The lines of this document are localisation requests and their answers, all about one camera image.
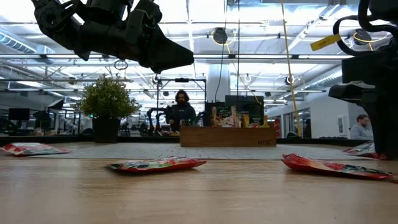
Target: wooden crate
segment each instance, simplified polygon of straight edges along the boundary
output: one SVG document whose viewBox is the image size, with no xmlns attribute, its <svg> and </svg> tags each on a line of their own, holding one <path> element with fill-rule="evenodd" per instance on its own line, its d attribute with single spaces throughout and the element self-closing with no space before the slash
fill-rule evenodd
<svg viewBox="0 0 398 224">
<path fill-rule="evenodd" d="M 274 123 L 269 128 L 181 127 L 182 147 L 275 147 Z"/>
</svg>

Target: chip bag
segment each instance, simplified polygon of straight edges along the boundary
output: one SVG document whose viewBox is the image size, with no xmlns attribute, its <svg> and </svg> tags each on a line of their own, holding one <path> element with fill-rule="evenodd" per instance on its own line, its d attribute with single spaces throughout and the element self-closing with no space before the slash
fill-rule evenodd
<svg viewBox="0 0 398 224">
<path fill-rule="evenodd" d="M 393 179 L 390 172 L 384 172 L 366 167 L 354 166 L 349 164 L 339 164 L 336 162 L 318 161 L 307 159 L 296 154 L 283 155 L 282 162 L 294 170 L 306 172 L 321 172 L 324 174 L 343 174 L 348 176 L 364 177 L 369 179 Z"/>
<path fill-rule="evenodd" d="M 127 172 L 165 172 L 171 170 L 191 169 L 201 166 L 207 161 L 190 159 L 186 157 L 168 157 L 164 159 L 131 161 L 115 164 L 108 164 L 110 169 L 123 170 Z"/>
<path fill-rule="evenodd" d="M 352 149 L 347 149 L 347 150 L 345 150 L 345 152 L 347 152 L 348 154 L 350 154 L 352 156 L 361 156 L 361 157 L 368 157 L 368 158 L 373 158 L 373 159 L 387 159 L 386 156 L 384 156 L 384 155 L 379 156 L 376 153 L 373 141 L 369 141 L 362 145 L 356 146 Z"/>
<path fill-rule="evenodd" d="M 41 143 L 11 143 L 0 149 L 13 153 L 15 156 L 38 156 L 38 155 L 49 155 L 49 154 L 63 154 L 69 153 L 69 150 L 59 149 L 56 147 L 48 146 Z"/>
</svg>

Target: wooden table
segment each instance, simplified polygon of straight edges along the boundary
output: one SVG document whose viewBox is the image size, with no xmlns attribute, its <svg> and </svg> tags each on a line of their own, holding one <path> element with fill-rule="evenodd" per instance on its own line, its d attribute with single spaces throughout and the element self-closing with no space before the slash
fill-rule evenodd
<svg viewBox="0 0 398 224">
<path fill-rule="evenodd" d="M 209 161 L 126 175 L 106 160 L 0 156 L 0 223 L 397 223 L 398 185 L 292 172 L 279 161 Z M 398 173 L 398 162 L 348 161 Z"/>
</svg>

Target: man with beard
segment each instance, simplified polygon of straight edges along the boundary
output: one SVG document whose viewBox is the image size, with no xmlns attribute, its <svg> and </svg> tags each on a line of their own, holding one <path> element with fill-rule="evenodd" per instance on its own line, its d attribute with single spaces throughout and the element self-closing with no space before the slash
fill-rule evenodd
<svg viewBox="0 0 398 224">
<path fill-rule="evenodd" d="M 356 118 L 357 124 L 354 124 L 350 130 L 351 139 L 373 140 L 373 132 L 369 127 L 369 116 L 361 114 Z"/>
<path fill-rule="evenodd" d="M 166 118 L 166 122 L 170 124 L 173 131 L 180 131 L 180 121 L 184 120 L 186 123 L 191 123 L 196 118 L 195 109 L 188 103 L 189 96 L 188 94 L 180 90 L 175 95 L 176 105 L 172 106 L 172 112 L 168 118 Z"/>
</svg>

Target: patterned mat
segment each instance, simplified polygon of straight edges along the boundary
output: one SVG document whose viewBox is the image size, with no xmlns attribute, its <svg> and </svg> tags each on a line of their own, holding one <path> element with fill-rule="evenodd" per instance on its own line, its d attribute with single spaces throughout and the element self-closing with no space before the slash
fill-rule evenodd
<svg viewBox="0 0 398 224">
<path fill-rule="evenodd" d="M 75 150 L 69 154 L 34 156 L 46 158 L 79 159 L 158 159 L 185 156 L 196 159 L 259 159 L 279 160 L 283 154 L 296 153 L 312 159 L 353 160 L 364 159 L 346 155 L 342 150 L 328 147 L 278 145 L 277 147 L 190 148 L 178 144 L 117 143 L 117 144 L 54 144 Z"/>
</svg>

